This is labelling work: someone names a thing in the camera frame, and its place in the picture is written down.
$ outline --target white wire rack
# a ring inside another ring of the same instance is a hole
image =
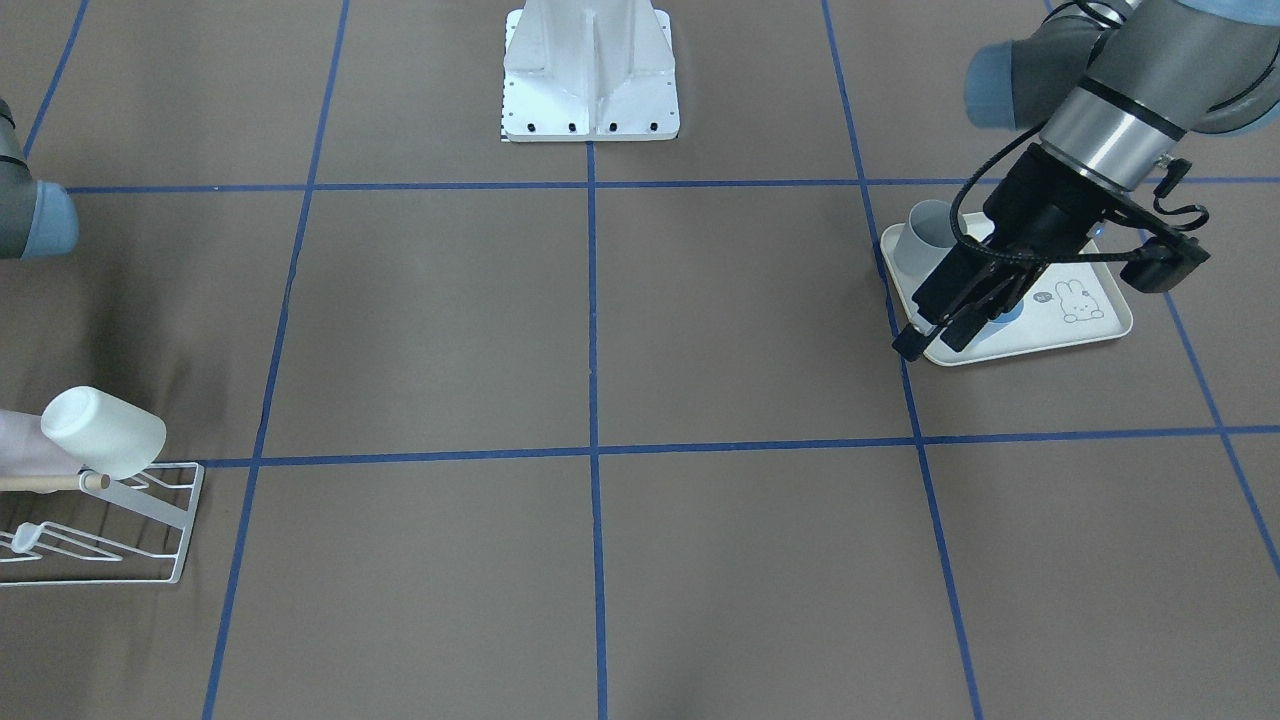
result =
[[[179,470],[182,482],[166,482],[157,475],[165,470]],[[73,585],[105,583],[177,583],[191,548],[191,533],[196,520],[196,505],[200,501],[200,488],[204,484],[205,468],[197,462],[156,462],[145,470],[123,480],[111,479],[105,488],[86,486],[81,480],[82,493],[97,497],[110,506],[122,507],[154,523],[160,523],[179,533],[177,548],[173,551],[154,551],[136,547],[99,533],[73,528],[56,521],[22,523],[13,532],[0,530],[0,547],[12,552],[10,557],[0,557],[0,564],[36,562],[40,560],[67,560],[72,566],[88,569],[92,564],[123,562],[128,559],[145,559],[160,562],[159,577],[87,577],[76,579],[23,579],[22,574],[6,573],[0,568],[0,587],[23,585]],[[166,502],[147,492],[163,488],[178,496],[175,502]]]

